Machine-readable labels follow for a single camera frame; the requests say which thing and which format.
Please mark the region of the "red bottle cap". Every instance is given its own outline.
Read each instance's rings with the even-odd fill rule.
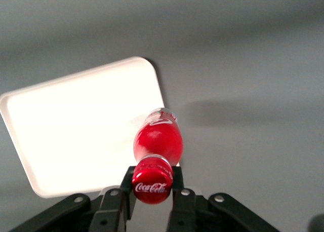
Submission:
[[[162,156],[150,154],[136,166],[132,179],[135,196],[144,203],[163,202],[170,194],[173,170]]]

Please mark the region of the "white tray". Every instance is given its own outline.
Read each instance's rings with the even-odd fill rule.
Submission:
[[[153,66],[133,57],[8,92],[0,112],[32,189],[43,198],[118,185],[133,140],[164,107]]]

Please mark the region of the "coca-cola bottle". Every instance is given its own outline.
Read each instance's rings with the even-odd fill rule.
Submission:
[[[144,121],[134,140],[138,165],[132,185],[135,196],[148,204],[164,201],[170,194],[173,170],[180,161],[183,141],[177,118],[167,108],[158,108]]]

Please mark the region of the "gray surface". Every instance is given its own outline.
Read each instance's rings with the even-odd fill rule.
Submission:
[[[179,117],[185,184],[306,231],[324,212],[323,2],[0,0],[0,92],[148,57]],[[0,152],[7,231],[61,198],[33,193],[3,121]],[[129,231],[164,231],[170,209],[137,204]]]

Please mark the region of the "screw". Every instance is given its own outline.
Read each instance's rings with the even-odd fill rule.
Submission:
[[[187,196],[187,195],[190,194],[190,191],[187,190],[187,189],[183,189],[183,190],[181,191],[181,194],[184,195],[184,196]]]
[[[83,201],[82,197],[77,197],[76,199],[74,199],[75,203],[79,203],[79,202],[82,202],[82,201]]]
[[[214,199],[218,203],[222,203],[223,201],[225,201],[225,199],[221,195],[216,195]]]
[[[111,192],[110,192],[110,195],[111,196],[115,196],[115,195],[117,195],[118,194],[118,190],[112,190]]]

